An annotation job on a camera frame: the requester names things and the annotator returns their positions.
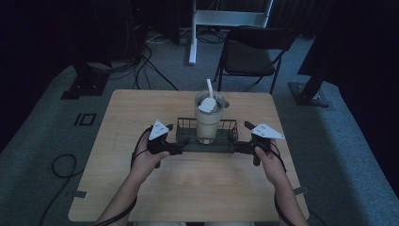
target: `chair backrest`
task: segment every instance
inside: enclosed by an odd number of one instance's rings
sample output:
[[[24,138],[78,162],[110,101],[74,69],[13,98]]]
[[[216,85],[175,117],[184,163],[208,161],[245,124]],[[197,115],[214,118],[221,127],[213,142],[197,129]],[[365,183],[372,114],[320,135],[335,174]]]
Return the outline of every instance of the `chair backrest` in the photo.
[[[230,30],[225,43],[242,42],[257,49],[280,49],[288,51],[295,40],[295,33],[286,28],[238,26]]]

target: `cup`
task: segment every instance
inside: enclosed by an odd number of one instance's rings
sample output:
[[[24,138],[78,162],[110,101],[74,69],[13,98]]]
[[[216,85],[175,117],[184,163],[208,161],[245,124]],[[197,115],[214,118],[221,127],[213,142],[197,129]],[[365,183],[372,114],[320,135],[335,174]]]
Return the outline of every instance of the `cup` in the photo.
[[[216,101],[214,109],[211,112],[201,111],[199,106],[208,97],[210,97],[209,90],[204,90],[197,94],[194,102],[197,118],[197,140],[203,144],[210,144],[216,139],[219,121],[222,119],[223,111],[227,107],[224,95],[214,91],[214,99]]]

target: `forearm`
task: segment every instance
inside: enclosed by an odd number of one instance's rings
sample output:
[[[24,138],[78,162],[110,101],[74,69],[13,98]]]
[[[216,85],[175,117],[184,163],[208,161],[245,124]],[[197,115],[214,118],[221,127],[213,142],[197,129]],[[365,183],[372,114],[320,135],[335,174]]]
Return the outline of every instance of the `forearm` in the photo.
[[[279,204],[279,209],[295,226],[308,225],[299,204],[296,200],[293,188],[287,177],[281,179],[275,184],[276,199]],[[280,220],[280,225],[286,225],[283,220]]]
[[[132,173],[126,177],[112,201],[106,206],[96,223],[103,222],[125,211],[135,200],[141,183],[136,181]],[[111,225],[126,225],[129,214]]]

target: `gray carpet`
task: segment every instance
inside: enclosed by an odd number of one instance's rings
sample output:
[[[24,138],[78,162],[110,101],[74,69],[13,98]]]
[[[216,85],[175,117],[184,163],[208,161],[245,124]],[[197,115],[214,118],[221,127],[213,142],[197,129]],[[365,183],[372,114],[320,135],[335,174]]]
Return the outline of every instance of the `gray carpet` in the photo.
[[[161,43],[148,43],[151,63],[180,90],[206,89],[205,79],[213,78],[222,45],[199,42],[197,64],[189,66],[188,40],[182,40],[181,45],[158,41]],[[299,180],[311,190],[305,195],[307,204],[327,225],[398,225],[399,201],[339,90],[323,84],[321,90],[329,108],[295,104],[288,82],[305,83],[309,79],[296,73],[311,44],[312,40],[296,39],[283,58],[273,93]],[[150,88],[145,74],[151,89],[173,89],[150,66],[143,68],[139,76],[142,89]],[[0,225],[39,225],[46,206],[66,181],[52,173],[54,159],[72,153],[77,159],[76,171],[83,169],[113,90],[131,89],[135,82],[132,72],[113,73],[102,96],[60,100],[74,77],[75,71],[69,67],[54,79],[0,154]],[[265,78],[254,86],[255,81],[256,78],[226,77],[222,91],[268,92],[271,79]],[[87,121],[76,123],[79,114],[96,114],[96,118],[92,125],[86,125]],[[59,173],[69,174],[72,159],[62,158],[56,165]],[[90,224],[68,219],[72,193],[80,179],[81,175],[71,179],[47,212],[43,225]],[[323,225],[314,214],[309,223]]]

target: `white straw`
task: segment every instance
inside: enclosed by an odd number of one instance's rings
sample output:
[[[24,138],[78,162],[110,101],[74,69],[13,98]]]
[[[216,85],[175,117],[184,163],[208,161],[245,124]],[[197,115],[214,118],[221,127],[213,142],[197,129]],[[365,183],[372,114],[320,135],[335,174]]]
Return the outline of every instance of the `white straw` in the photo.
[[[214,98],[214,90],[212,89],[211,79],[206,79],[206,83],[208,84],[209,96]]]

